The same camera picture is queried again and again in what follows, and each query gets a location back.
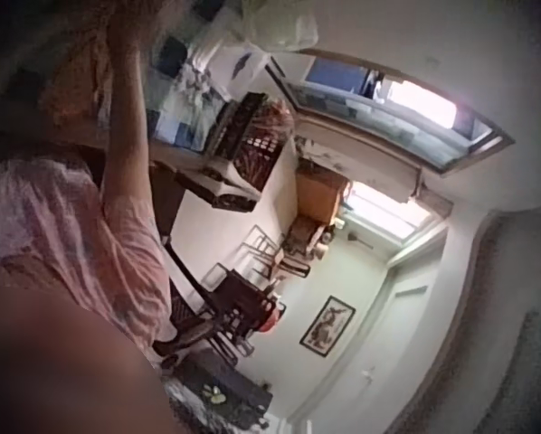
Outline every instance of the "picture frame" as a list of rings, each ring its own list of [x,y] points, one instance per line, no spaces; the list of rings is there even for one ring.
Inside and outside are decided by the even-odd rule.
[[[299,343],[321,357],[327,357],[353,319],[356,309],[329,296]]]

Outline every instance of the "window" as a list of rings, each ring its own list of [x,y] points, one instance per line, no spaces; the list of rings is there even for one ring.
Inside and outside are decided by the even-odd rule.
[[[299,114],[436,174],[514,143],[472,108],[383,65],[313,49],[281,61],[286,70],[272,58],[267,72]]]
[[[398,203],[368,185],[353,183],[346,205],[360,220],[405,240],[421,228],[431,215],[414,201]]]
[[[387,98],[415,110],[420,115],[444,128],[453,127],[455,115],[458,111],[451,101],[407,80],[403,83],[394,81]]]

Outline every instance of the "plastic bag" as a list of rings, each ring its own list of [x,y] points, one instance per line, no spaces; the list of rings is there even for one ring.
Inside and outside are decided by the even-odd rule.
[[[311,0],[242,0],[244,34],[266,52],[294,52],[318,42]]]

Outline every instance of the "sleeve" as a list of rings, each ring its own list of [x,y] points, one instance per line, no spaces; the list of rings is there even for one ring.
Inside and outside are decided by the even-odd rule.
[[[147,201],[121,196],[104,206],[115,237],[121,290],[114,310],[125,332],[148,348],[170,316],[169,277],[159,242],[154,210]]]

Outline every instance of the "clothing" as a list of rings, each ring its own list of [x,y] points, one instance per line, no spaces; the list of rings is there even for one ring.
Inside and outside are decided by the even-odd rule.
[[[69,295],[148,354],[170,312],[154,212],[105,200],[79,159],[0,161],[0,282]]]

